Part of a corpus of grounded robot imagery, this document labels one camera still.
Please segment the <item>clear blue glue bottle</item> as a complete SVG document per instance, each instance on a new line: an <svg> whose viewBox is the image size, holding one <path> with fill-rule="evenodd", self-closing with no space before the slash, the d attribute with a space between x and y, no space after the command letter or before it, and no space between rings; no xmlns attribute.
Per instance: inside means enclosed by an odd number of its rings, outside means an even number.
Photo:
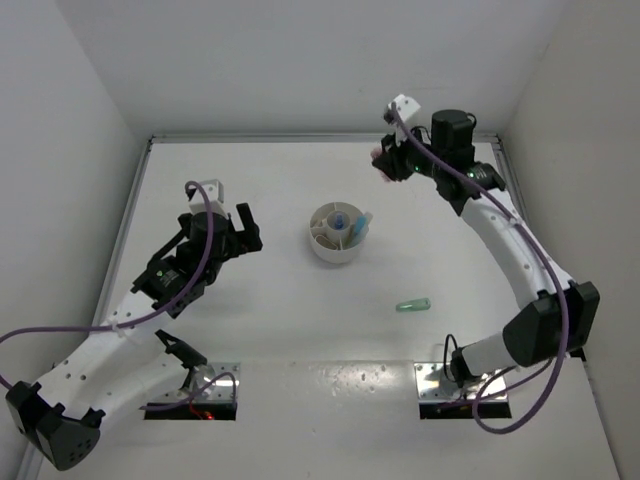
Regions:
<svg viewBox="0 0 640 480"><path fill-rule="evenodd" d="M342 231L346 229L348 226L348 218L342 212L337 212L334 216L333 226L332 228L336 231Z"/></svg>

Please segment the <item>pink highlighter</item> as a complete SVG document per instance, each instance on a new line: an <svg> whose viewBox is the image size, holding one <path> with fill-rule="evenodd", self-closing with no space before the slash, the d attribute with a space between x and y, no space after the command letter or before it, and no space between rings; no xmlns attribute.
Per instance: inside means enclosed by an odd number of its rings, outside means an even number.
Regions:
<svg viewBox="0 0 640 480"><path fill-rule="evenodd" d="M377 171L377 173L380 175L380 177L382 178L382 180L386 183L390 183L391 179L388 177L388 175L381 170L378 166L377 166L377 159L384 153L384 151L382 150L381 147L375 147L371 152L370 152L370 157L371 157L371 165L374 167L374 169Z"/></svg>

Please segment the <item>left aluminium frame rail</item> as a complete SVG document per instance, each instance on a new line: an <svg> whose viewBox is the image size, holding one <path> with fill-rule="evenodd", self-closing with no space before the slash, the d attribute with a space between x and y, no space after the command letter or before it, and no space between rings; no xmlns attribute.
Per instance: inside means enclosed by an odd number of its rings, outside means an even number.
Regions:
<svg viewBox="0 0 640 480"><path fill-rule="evenodd" d="M114 248L112 250L106 275L102 284L102 289L100 291L98 303L92 319L93 326L99 325L100 321L105 317L106 311L108 309L109 301L111 299L112 291L115 284L116 275L119 270L119 264L120 264L122 252L124 249L124 244L126 242L128 230L130 228L131 220L133 217L133 212L135 210L137 198L138 198L142 180L145 174L148 158L152 151L154 142L155 142L154 136L151 136L146 141L145 146L137 162L137 167L134 174L132 186L131 186L129 195L127 197L127 202L126 202L123 216L117 232ZM18 473L15 476L15 479L18 479L18 480L37 479L43 460L44 460L44 457L42 456L42 454L31 443L28 443L25 448L24 455L23 455Z"/></svg>

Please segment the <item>brown white eraser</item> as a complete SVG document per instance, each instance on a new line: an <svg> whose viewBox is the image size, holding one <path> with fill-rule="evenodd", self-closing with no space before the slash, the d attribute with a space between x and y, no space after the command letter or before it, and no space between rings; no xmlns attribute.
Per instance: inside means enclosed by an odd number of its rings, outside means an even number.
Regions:
<svg viewBox="0 0 640 480"><path fill-rule="evenodd" d="M324 235L317 235L315 237L315 241L321 245L323 248L327 248L330 250L338 250L339 249L339 245L332 242L328 237L324 236Z"/></svg>

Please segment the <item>white round divided organizer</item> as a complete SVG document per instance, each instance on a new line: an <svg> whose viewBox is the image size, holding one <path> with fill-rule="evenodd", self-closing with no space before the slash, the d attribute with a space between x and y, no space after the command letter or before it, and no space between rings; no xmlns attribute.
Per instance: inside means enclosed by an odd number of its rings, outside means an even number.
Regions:
<svg viewBox="0 0 640 480"><path fill-rule="evenodd" d="M348 226L342 231L336 231L332 228L334 216L337 212L344 213L348 218ZM344 250L342 244L344 240L353 233L354 224L356 219L364 215L366 212L362 212L359 208L346 202L329 202L319 207L311 216L309 221L309 240L311 248L314 253L323 261L332 265L342 265L353 261L363 249L365 245L365 239L357 245L355 248ZM312 228L314 223L318 220L322 220L322 226L319 228ZM339 245L338 250L330 250L323 248L315 241L317 235L324 235L328 237L332 242Z"/></svg>

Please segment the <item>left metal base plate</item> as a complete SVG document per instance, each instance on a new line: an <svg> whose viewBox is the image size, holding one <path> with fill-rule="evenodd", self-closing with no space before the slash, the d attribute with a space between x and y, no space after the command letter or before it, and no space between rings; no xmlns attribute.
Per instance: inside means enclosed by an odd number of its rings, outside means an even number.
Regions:
<svg viewBox="0 0 640 480"><path fill-rule="evenodd" d="M240 386L240 362L212 362L199 367L185 383L174 391L162 393L149 404L169 405L183 402L194 392L193 404L234 406Z"/></svg>

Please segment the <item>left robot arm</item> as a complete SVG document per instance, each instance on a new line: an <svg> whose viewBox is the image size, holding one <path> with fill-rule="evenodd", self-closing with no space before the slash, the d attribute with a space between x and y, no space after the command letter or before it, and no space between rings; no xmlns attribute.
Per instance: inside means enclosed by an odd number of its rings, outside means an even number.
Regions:
<svg viewBox="0 0 640 480"><path fill-rule="evenodd" d="M109 426L191 384L207 358L167 332L214 284L222 266L263 247L248 204L236 229L217 203L179 216L179 232L147 263L121 303L63 361L5 396L18 431L55 469L85 460Z"/></svg>

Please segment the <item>right aluminium frame rail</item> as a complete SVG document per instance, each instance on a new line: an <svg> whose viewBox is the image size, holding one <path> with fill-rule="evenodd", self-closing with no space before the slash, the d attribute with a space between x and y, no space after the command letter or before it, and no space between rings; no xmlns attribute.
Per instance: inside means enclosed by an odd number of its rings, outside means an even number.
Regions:
<svg viewBox="0 0 640 480"><path fill-rule="evenodd" d="M492 141L492 150L499 172L506 178L508 193L499 201L510 211L514 220L507 219L503 231L506 233L510 256L503 273L506 275L518 305L525 308L531 302L546 295L559 296L559 289L553 283L552 274L557 277L564 296L574 278L563 270L546 252L521 215L524 206L515 172L504 142L498 136Z"/></svg>

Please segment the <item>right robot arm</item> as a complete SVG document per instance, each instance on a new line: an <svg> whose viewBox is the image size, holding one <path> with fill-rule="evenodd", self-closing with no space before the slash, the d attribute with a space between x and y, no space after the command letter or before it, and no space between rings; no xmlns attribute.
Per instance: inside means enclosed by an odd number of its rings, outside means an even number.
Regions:
<svg viewBox="0 0 640 480"><path fill-rule="evenodd" d="M458 347L448 372L463 387L484 374L530 367L586 344L600 302L553 261L521 219L497 170L475 158L473 115L433 114L431 127L397 128L380 142L374 168L394 182L414 174L434 180L441 198L479 238L507 278L519 313L501 332Z"/></svg>

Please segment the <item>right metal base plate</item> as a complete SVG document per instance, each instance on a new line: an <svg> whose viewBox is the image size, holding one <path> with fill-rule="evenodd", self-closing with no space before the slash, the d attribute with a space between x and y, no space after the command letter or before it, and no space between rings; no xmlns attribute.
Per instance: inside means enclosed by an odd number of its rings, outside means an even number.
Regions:
<svg viewBox="0 0 640 480"><path fill-rule="evenodd" d="M483 387L485 390L481 396L482 402L508 401L507 385L502 377L488 385L493 373L483 374L479 380L463 387L458 387L445 376L441 362L415 363L414 373L418 400L421 404L473 402Z"/></svg>

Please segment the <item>yellow highlighter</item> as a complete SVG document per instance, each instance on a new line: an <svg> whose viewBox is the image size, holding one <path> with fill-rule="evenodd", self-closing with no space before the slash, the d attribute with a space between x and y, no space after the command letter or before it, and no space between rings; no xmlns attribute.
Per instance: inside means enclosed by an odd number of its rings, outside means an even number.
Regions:
<svg viewBox="0 0 640 480"><path fill-rule="evenodd" d="M356 244L357 244L357 237L358 235L356 233L351 233L343 242L342 247L344 250L348 250L353 248Z"/></svg>

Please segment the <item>blue highlighter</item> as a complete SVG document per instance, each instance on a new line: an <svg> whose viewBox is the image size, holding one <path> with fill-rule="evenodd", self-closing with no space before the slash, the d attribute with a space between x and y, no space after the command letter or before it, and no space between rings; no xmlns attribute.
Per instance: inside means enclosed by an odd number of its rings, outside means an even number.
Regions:
<svg viewBox="0 0 640 480"><path fill-rule="evenodd" d="M368 234L369 224L371 223L372 219L373 215L370 212L366 212L364 215L361 215L356 219L351 240L352 247L355 247L364 240L364 238Z"/></svg>

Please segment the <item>back aluminium frame rail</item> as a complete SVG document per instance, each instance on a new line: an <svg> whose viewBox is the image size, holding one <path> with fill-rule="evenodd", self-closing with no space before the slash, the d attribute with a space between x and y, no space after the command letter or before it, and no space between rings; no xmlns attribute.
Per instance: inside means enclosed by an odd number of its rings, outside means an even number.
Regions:
<svg viewBox="0 0 640 480"><path fill-rule="evenodd" d="M199 134L158 134L151 144L202 144L202 143L378 143L381 132L356 133L199 133Z"/></svg>

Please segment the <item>metal base plate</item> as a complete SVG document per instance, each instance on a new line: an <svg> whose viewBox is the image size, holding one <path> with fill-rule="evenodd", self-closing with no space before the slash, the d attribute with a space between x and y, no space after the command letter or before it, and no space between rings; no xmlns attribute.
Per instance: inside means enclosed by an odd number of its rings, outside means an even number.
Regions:
<svg viewBox="0 0 640 480"><path fill-rule="evenodd" d="M482 402L508 401L507 385L502 377L488 385L493 373L483 374L479 380L463 387L458 387L445 376L441 362L415 363L414 373L418 400L421 404L473 402L483 387L485 390L481 396Z"/></svg>
<svg viewBox="0 0 640 480"><path fill-rule="evenodd" d="M212 362L199 367L185 383L174 391L162 393L149 404L169 405L183 402L194 392L193 404L234 406L240 386L240 362Z"/></svg>

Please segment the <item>aluminium frame rail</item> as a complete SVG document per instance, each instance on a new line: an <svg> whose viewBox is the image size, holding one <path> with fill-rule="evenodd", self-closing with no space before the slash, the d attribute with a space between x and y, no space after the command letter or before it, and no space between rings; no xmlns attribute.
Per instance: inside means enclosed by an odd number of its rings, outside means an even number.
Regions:
<svg viewBox="0 0 640 480"><path fill-rule="evenodd" d="M378 143L381 132L356 133L199 133L199 134L158 134L151 144L202 144L202 143Z"/></svg>
<svg viewBox="0 0 640 480"><path fill-rule="evenodd" d="M120 264L122 252L124 249L124 244L126 242L128 230L130 228L131 220L133 217L133 212L135 210L137 198L138 198L142 180L145 174L148 158L152 151L154 142L155 142L154 136L151 136L146 141L145 146L137 162L137 167L134 174L132 186L131 186L129 195L127 197L127 202L126 202L123 216L117 232L114 248L112 250L106 275L102 284L102 289L100 291L98 303L92 319L93 326L99 325L100 321L105 317L106 311L108 309L109 301L111 299L112 291L115 284L116 275L119 270L119 264ZM37 479L43 460L44 460L44 457L42 456L42 454L31 443L28 443L25 448L24 455L23 455L18 473L15 476L15 479L18 479L18 480Z"/></svg>
<svg viewBox="0 0 640 480"><path fill-rule="evenodd" d="M546 295L559 296L559 289L553 283L552 274L557 277L564 296L574 278L563 270L546 252L521 215L524 206L515 172L504 142L498 136L492 141L492 150L499 172L506 178L508 193L499 201L510 211L514 220L507 219L503 231L506 233L510 256L503 273L506 275L518 305L525 308L531 302Z"/></svg>

